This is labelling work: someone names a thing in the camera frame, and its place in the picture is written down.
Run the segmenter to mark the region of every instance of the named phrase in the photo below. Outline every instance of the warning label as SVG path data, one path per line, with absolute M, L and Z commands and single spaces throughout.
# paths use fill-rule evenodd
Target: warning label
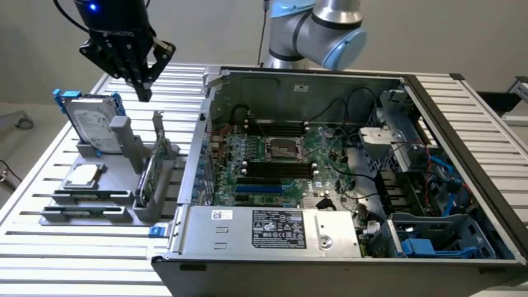
M 305 249 L 302 212 L 253 210 L 252 245 L 257 249 Z

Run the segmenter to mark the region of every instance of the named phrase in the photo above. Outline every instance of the floor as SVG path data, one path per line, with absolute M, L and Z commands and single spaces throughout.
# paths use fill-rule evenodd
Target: floor
M 16 127 L 0 131 L 0 159 L 14 173 L 24 178 L 37 162 L 49 143 L 66 123 L 56 105 L 0 103 L 0 116 L 24 110 L 33 120 L 33 129 Z M 0 206 L 9 199 L 10 193 L 0 189 Z

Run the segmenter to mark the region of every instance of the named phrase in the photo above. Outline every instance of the motherboard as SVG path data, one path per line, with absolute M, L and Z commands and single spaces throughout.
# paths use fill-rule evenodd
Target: motherboard
M 213 205 L 321 209 L 317 203 L 325 199 L 329 208 L 349 209 L 353 202 L 342 193 L 353 185 L 342 133 L 328 126 L 220 126 L 210 139 Z

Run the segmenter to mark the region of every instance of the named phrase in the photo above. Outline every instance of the white wall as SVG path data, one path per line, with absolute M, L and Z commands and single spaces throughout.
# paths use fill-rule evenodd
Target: white wall
M 528 1 L 364 0 L 361 11 L 369 43 L 353 68 L 460 72 L 480 90 L 528 75 Z M 149 8 L 178 48 L 173 61 L 196 63 L 254 63 L 261 13 L 261 0 L 152 0 Z M 100 71 L 77 52 L 85 35 L 50 1 L 0 1 L 0 36 L 0 101 L 50 103 L 56 87 L 90 89 Z

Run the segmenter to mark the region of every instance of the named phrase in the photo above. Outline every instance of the metal slotted table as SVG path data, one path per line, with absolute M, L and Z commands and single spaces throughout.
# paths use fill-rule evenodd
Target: metal slotted table
M 170 141 L 178 144 L 164 218 L 174 213 L 176 196 L 204 99 L 205 66 L 170 64 L 152 87 L 149 103 L 106 75 L 92 93 L 117 91 L 134 134 L 154 141 L 152 112 L 164 111 Z M 448 74 L 416 74 L 460 138 L 474 155 L 521 221 L 528 225 L 528 148 L 465 81 Z M 146 227 L 40 226 L 38 211 L 66 176 L 77 151 L 69 123 L 60 131 L 22 184 L 0 211 L 0 295 L 169 296 L 145 258 L 161 252 L 166 239 L 149 239 Z M 528 283 L 513 290 L 528 290 Z M 520 296 L 486 291 L 478 296 Z

